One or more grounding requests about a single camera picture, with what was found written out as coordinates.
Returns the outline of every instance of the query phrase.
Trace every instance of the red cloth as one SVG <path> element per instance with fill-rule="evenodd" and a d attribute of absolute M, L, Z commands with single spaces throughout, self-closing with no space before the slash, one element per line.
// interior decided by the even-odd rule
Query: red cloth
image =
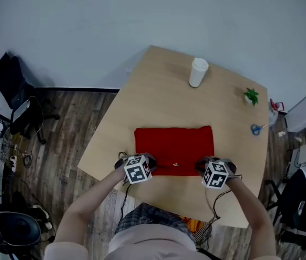
<path fill-rule="evenodd" d="M 137 128 L 136 153 L 154 156 L 156 176 L 198 176 L 194 164 L 204 156 L 214 155 L 213 132 L 210 126 L 201 128 Z"/>

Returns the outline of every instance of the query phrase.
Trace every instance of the wooden table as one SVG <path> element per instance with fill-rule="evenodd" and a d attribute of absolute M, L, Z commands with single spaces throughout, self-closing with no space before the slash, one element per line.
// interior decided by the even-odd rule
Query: wooden table
<path fill-rule="evenodd" d="M 188 84 L 192 56 L 151 46 L 119 91 L 96 129 L 78 167 L 96 179 L 114 169 L 120 151 L 135 153 L 134 130 L 138 127 L 188 127 L 211 125 L 215 155 L 230 158 L 243 182 L 258 196 L 265 168 L 268 128 L 260 136 L 252 124 L 268 124 L 267 90 L 234 72 L 210 64 L 201 85 Z M 259 104 L 246 104 L 245 88 L 259 92 Z M 126 186 L 115 188 L 122 192 Z M 208 206 L 225 191 L 206 189 L 201 177 L 153 176 L 134 184 L 129 195 L 161 209 L 209 221 Z M 232 193 L 217 200 L 217 224 L 247 227 Z"/>

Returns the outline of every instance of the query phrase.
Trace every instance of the black office chair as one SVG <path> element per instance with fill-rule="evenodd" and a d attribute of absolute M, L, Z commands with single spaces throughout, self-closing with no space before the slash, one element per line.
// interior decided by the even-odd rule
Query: black office chair
<path fill-rule="evenodd" d="M 22 213 L 0 212 L 0 252 L 11 259 L 36 259 L 30 250 L 40 240 L 41 230 L 33 218 Z"/>
<path fill-rule="evenodd" d="M 288 227 L 306 232 L 306 178 L 301 169 L 297 170 L 287 182 L 282 194 L 272 180 L 266 181 L 271 184 L 278 201 L 269 205 L 266 209 L 277 208 L 273 224 L 282 215 L 281 223 Z"/>
<path fill-rule="evenodd" d="M 50 103 L 50 100 L 44 100 L 40 103 L 35 88 L 28 84 L 22 75 L 18 58 L 10 58 L 7 53 L 0 59 L 0 92 L 6 99 L 8 106 L 12 109 L 11 119 L 7 119 L 0 115 L 0 122 L 4 125 L 8 123 L 11 134 L 21 133 L 21 135 L 27 139 L 30 139 L 29 132 L 34 127 L 39 142 L 45 144 L 46 140 L 43 139 L 40 131 L 43 120 L 58 120 L 60 116 L 57 114 L 43 114 L 43 108 L 46 104 Z M 14 120 L 15 111 L 26 102 L 26 100 L 30 102 L 29 108 Z"/>
<path fill-rule="evenodd" d="M 277 208 L 274 217 L 273 225 L 276 224 L 277 219 L 282 215 L 281 223 L 295 228 L 299 224 L 300 216 L 298 214 L 298 207 L 301 202 L 306 201 L 306 178 L 301 169 L 295 172 L 291 179 L 287 182 L 283 193 L 280 194 L 278 187 L 272 180 L 267 180 L 266 184 L 271 184 L 274 193 L 277 196 L 277 202 L 269 205 L 266 209 L 270 210 L 274 207 Z"/>

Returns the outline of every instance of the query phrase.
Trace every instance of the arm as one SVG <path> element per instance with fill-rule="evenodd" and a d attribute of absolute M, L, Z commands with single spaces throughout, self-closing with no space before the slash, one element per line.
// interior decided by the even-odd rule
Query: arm
<path fill-rule="evenodd" d="M 125 170 L 118 168 L 78 197 L 67 209 L 58 227 L 55 242 L 83 244 L 84 227 L 109 192 L 123 180 Z"/>
<path fill-rule="evenodd" d="M 276 240 L 272 221 L 262 203 L 236 178 L 226 183 L 236 196 L 252 229 L 249 259 L 276 255 Z"/>

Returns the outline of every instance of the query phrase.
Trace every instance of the black wire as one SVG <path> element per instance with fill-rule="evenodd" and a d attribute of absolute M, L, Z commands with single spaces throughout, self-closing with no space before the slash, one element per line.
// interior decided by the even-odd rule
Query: black wire
<path fill-rule="evenodd" d="M 119 153 L 118 153 L 118 159 L 120 159 L 120 155 L 121 155 L 121 154 L 127 155 L 125 151 L 119 152 Z"/>
<path fill-rule="evenodd" d="M 302 164 L 296 165 L 296 160 L 298 159 L 298 156 L 300 155 L 300 151 L 301 151 L 301 148 L 298 148 L 298 151 L 296 153 L 296 158 L 294 160 L 294 166 L 297 167 L 297 168 L 300 168 L 302 166 Z"/>
<path fill-rule="evenodd" d="M 229 192 L 231 192 L 231 190 L 228 190 L 228 191 L 226 191 L 226 192 L 224 192 L 224 193 L 221 193 L 220 195 L 218 195 L 218 196 L 215 198 L 214 203 L 213 203 L 214 217 L 210 220 L 209 225 L 207 226 L 207 228 L 206 228 L 206 229 L 203 231 L 203 233 L 202 233 L 202 238 L 201 238 L 201 243 L 200 243 L 199 248 L 201 248 L 201 246 L 203 245 L 205 235 L 207 234 L 207 232 L 208 232 L 209 228 L 212 226 L 212 224 L 213 224 L 214 222 L 216 222 L 217 220 L 220 220 L 220 219 L 221 219 L 221 217 L 218 216 L 217 211 L 216 211 L 216 202 L 217 202 L 217 200 L 218 200 L 219 198 L 221 198 L 222 196 L 224 196 L 225 194 L 229 193 Z"/>
<path fill-rule="evenodd" d="M 126 192 L 125 192 L 125 198 L 124 198 L 124 201 L 123 201 L 122 206 L 121 206 L 121 217 L 120 217 L 119 223 L 120 223 L 120 222 L 122 221 L 122 219 L 124 218 L 124 206 L 125 206 L 126 198 L 127 198 L 128 193 L 129 193 L 130 187 L 131 187 L 131 184 L 129 184 L 129 185 L 127 186 L 127 189 L 126 189 Z"/>
<path fill-rule="evenodd" d="M 129 182 L 129 180 L 128 180 L 128 178 L 127 178 L 127 176 L 125 176 L 125 178 L 124 178 L 124 183 L 122 184 L 123 186 L 126 184 L 126 183 L 128 183 Z"/>
<path fill-rule="evenodd" d="M 30 194 L 30 195 L 40 204 L 40 206 L 41 206 L 46 212 L 48 212 L 47 209 L 44 207 L 44 205 L 34 196 L 34 194 L 31 193 L 28 184 L 27 184 L 23 179 L 19 178 L 15 173 L 14 173 L 13 175 L 14 175 L 18 180 L 20 180 L 21 182 L 23 182 L 23 183 L 26 185 L 29 194 Z M 54 231 L 54 237 L 55 237 L 55 236 L 56 236 L 56 231 L 55 231 L 55 229 L 54 229 L 54 226 L 53 226 L 53 223 L 52 223 L 52 221 L 51 221 L 50 216 L 49 216 L 49 220 L 50 220 L 50 223 L 51 223 L 51 226 L 52 226 L 51 228 L 52 228 L 53 231 Z"/>
<path fill-rule="evenodd" d="M 19 148 L 14 147 L 14 146 L 9 146 L 9 145 L 3 145 L 5 147 L 8 148 L 13 148 L 19 151 L 19 153 L 21 154 L 21 157 L 23 158 L 23 165 L 25 168 L 30 168 L 31 164 L 32 164 L 32 153 L 30 155 L 24 154 Z"/>
<path fill-rule="evenodd" d="M 209 240 L 207 239 L 207 251 L 209 249 Z"/>

